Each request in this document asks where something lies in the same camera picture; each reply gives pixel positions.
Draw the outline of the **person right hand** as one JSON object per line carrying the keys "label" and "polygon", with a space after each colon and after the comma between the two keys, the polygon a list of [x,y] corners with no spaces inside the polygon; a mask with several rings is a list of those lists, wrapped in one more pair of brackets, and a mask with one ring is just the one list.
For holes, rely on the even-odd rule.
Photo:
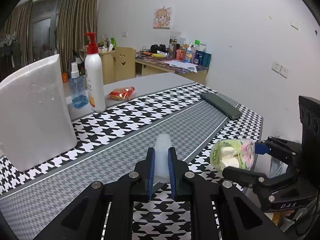
{"label": "person right hand", "polygon": [[294,214],[295,210],[284,210],[280,212],[280,215],[283,217],[289,217],[290,215]]}

